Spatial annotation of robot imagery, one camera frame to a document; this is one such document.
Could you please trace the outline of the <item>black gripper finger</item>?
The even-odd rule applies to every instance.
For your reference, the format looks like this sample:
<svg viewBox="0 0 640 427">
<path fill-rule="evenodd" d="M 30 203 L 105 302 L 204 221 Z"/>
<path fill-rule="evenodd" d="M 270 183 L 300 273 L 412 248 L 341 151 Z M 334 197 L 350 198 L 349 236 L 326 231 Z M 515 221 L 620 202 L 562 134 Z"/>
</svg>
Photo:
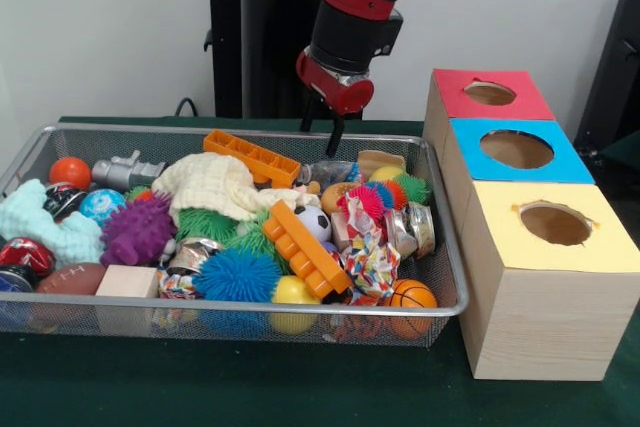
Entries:
<svg viewBox="0 0 640 427">
<path fill-rule="evenodd" d="M 300 131 L 309 132 L 316 119 L 318 110 L 322 107 L 322 98 L 319 95 L 310 95 L 301 119 Z"/>
<path fill-rule="evenodd" d="M 344 118 L 337 112 L 332 112 L 331 118 L 333 130 L 326 148 L 326 155 L 329 158 L 333 158 L 336 155 L 344 132 Z"/>
</svg>

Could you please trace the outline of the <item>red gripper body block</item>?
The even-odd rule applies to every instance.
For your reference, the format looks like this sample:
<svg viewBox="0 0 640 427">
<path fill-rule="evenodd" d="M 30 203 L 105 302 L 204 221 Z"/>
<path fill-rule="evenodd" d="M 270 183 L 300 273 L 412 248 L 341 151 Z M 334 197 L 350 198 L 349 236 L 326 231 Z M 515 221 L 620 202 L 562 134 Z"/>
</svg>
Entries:
<svg viewBox="0 0 640 427">
<path fill-rule="evenodd" d="M 296 70 L 304 85 L 318 93 L 339 115 L 359 113 L 373 98 L 374 84 L 369 72 L 346 75 L 330 70 L 312 58 L 309 47 L 299 54 Z"/>
</svg>

